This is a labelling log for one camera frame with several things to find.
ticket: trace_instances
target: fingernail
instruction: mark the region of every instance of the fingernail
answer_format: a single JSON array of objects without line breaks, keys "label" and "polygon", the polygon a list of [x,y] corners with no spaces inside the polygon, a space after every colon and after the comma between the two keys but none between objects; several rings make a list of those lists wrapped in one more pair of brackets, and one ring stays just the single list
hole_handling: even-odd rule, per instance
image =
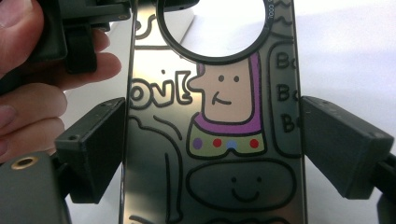
[{"label": "fingernail", "polygon": [[0,1],[0,29],[17,24],[32,8],[31,0]]},{"label": "fingernail", "polygon": [[0,129],[6,127],[15,119],[17,111],[9,105],[0,105]]},{"label": "fingernail", "polygon": [[6,154],[8,149],[8,141],[0,139],[0,157]]}]

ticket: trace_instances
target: blue dot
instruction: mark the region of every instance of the blue dot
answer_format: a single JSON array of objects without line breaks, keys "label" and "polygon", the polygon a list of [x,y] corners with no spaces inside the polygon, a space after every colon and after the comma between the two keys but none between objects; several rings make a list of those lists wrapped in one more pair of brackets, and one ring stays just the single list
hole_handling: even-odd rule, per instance
[{"label": "blue dot", "polygon": [[228,149],[236,149],[237,148],[237,144],[234,140],[230,140],[227,142],[227,148]]},{"label": "blue dot", "polygon": [[202,139],[201,138],[195,138],[194,141],[192,141],[192,146],[195,149],[201,149],[203,145]]}]

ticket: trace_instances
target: cartoon mouth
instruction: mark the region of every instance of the cartoon mouth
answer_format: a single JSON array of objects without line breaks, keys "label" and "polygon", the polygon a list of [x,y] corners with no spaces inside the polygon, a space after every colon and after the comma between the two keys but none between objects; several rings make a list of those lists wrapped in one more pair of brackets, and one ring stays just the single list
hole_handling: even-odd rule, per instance
[{"label": "cartoon mouth", "polygon": [[219,92],[216,92],[216,94],[213,96],[212,99],[212,105],[214,105],[216,102],[222,104],[222,105],[230,105],[232,102],[231,101],[223,101],[218,98]]},{"label": "cartoon mouth", "polygon": [[232,193],[233,193],[233,196],[235,197],[235,199],[238,200],[241,203],[251,203],[251,202],[257,200],[259,198],[259,196],[260,196],[260,193],[258,191],[256,191],[254,196],[250,197],[250,198],[243,198],[243,197],[239,196],[236,193],[235,189],[232,190]]}]

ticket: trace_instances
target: white background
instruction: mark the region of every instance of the white background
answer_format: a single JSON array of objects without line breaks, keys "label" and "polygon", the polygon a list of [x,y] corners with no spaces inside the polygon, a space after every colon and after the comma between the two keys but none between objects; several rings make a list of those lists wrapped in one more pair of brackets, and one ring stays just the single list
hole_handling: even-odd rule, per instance
[{"label": "white background", "polygon": [[[294,5],[302,95],[331,101],[396,136],[396,2],[296,0]],[[67,93],[67,127],[95,105],[125,96],[130,27],[121,22],[109,33],[108,51],[120,57],[121,73]],[[309,223],[377,223],[377,190],[368,201],[343,199],[309,160],[306,186]],[[98,205],[68,200],[74,223],[118,223],[119,196],[120,171]]]}]

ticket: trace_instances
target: red dot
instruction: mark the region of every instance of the red dot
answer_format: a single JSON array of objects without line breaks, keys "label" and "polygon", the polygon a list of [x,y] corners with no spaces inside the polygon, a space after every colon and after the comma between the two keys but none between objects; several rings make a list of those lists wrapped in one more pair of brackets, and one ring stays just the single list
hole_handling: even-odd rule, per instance
[{"label": "red dot", "polygon": [[259,147],[259,141],[257,141],[257,139],[250,140],[250,146],[253,148]]},{"label": "red dot", "polygon": [[213,140],[213,146],[221,147],[221,139],[216,138],[215,140]]}]

